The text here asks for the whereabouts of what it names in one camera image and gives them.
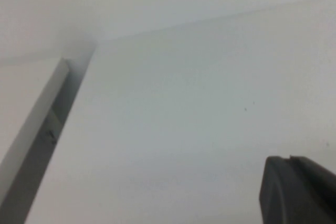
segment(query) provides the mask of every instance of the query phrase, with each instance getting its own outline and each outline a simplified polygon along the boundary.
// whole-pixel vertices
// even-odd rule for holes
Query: white panel
[[[101,45],[27,224],[261,223],[269,155],[336,172],[336,0]]]
[[[59,58],[0,67],[0,202],[67,73]]]

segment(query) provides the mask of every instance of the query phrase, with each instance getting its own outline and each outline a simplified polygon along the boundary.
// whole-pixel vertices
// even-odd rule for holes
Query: black plastic object
[[[268,157],[259,200],[264,224],[336,223],[336,176],[306,157]]]

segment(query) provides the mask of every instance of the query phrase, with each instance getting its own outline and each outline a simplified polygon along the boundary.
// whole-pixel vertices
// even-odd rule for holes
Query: white cabinet
[[[68,71],[60,58],[0,65],[0,203]]]

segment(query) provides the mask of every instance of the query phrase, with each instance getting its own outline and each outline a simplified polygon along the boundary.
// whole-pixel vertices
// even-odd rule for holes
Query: black object
[[[336,175],[306,157],[268,157],[259,200],[264,224],[336,223]]]

